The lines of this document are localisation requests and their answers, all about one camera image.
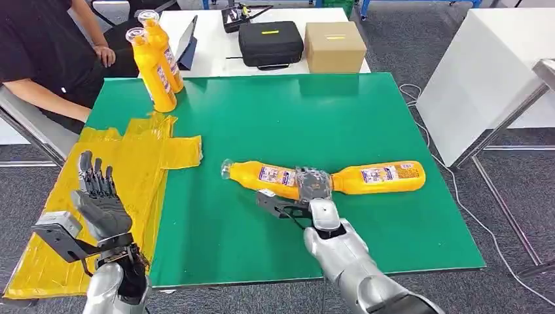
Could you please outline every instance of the black device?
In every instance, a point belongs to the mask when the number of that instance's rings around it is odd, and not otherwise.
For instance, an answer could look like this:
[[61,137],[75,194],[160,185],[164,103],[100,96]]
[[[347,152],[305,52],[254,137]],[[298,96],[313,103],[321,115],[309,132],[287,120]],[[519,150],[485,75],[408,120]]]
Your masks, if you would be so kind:
[[252,23],[240,26],[239,48],[246,66],[269,70],[299,62],[304,43],[292,21]]
[[193,34],[196,28],[197,19],[198,15],[195,15],[179,39],[175,56],[177,57],[177,66],[180,70],[192,69],[192,60],[194,58],[194,52],[197,44],[197,39]]
[[[273,5],[251,5],[247,7],[241,3],[235,4],[233,7],[228,7],[223,9],[222,12],[222,22],[224,24],[224,30],[226,33],[233,33],[239,30],[242,24],[248,24],[252,19],[261,15],[262,13],[270,10]],[[262,9],[254,15],[250,15],[251,9]]]

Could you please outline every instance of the robotic arm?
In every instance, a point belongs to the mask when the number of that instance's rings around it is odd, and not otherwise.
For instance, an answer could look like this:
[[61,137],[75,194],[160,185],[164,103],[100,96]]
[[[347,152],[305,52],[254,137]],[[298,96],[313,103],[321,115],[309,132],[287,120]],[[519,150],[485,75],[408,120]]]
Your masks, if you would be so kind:
[[304,244],[325,276],[341,291],[355,314],[444,314],[433,302],[410,292],[382,273],[368,246],[331,200],[329,175],[297,168],[300,201],[281,200],[269,190],[257,193],[257,203],[278,218],[311,218]]
[[[82,226],[69,212],[45,213],[34,225],[35,231],[67,262],[80,260],[91,276],[83,314],[143,314],[151,283],[145,275],[148,262],[129,233],[131,217],[116,193],[112,167],[102,175],[100,158],[92,166],[92,153],[79,158],[80,190],[71,199],[85,218],[88,231],[98,244],[77,239]],[[85,258],[100,254],[96,271],[86,269]]]

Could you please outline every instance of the person's hand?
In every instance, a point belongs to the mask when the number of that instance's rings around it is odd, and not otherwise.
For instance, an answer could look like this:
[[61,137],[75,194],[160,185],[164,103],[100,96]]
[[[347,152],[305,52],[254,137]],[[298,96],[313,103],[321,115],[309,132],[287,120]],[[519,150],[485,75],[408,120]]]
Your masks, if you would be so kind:
[[92,47],[98,59],[104,64],[104,67],[110,67],[116,62],[116,53],[108,46],[94,46]]

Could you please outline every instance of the person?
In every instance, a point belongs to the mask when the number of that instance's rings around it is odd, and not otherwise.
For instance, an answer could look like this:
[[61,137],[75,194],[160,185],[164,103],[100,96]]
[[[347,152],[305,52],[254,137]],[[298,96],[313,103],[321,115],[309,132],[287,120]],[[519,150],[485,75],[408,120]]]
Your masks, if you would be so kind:
[[77,134],[104,77],[138,75],[131,46],[110,49],[85,0],[0,0],[0,42],[0,83]]

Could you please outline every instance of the plastic bottle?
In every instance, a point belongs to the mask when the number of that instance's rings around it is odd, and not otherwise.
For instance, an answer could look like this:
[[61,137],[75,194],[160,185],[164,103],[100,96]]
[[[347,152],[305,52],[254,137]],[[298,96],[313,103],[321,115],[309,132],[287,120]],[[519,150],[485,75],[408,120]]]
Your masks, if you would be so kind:
[[125,38],[133,46],[134,59],[143,82],[154,101],[154,109],[161,113],[174,110],[177,100],[160,65],[162,56],[147,42],[145,29],[142,27],[131,28],[125,34]]
[[386,162],[352,166],[331,175],[333,190],[345,194],[407,192],[421,188],[426,181],[419,162]]
[[[281,197],[298,200],[294,169],[227,159],[222,177],[252,190],[267,188]],[[331,175],[331,180],[333,190],[345,194],[408,192],[421,188],[426,174],[419,162],[386,162],[347,167]]]
[[160,62],[162,69],[170,81],[171,90],[179,93],[183,89],[183,79],[179,72],[179,67],[175,61],[175,56],[170,49],[170,38],[168,34],[160,27],[160,15],[154,10],[144,10],[137,17],[139,22],[147,30],[147,39],[161,55],[164,56]]
[[227,159],[222,165],[222,177],[235,180],[252,190],[267,188],[281,197],[298,200],[294,169]]

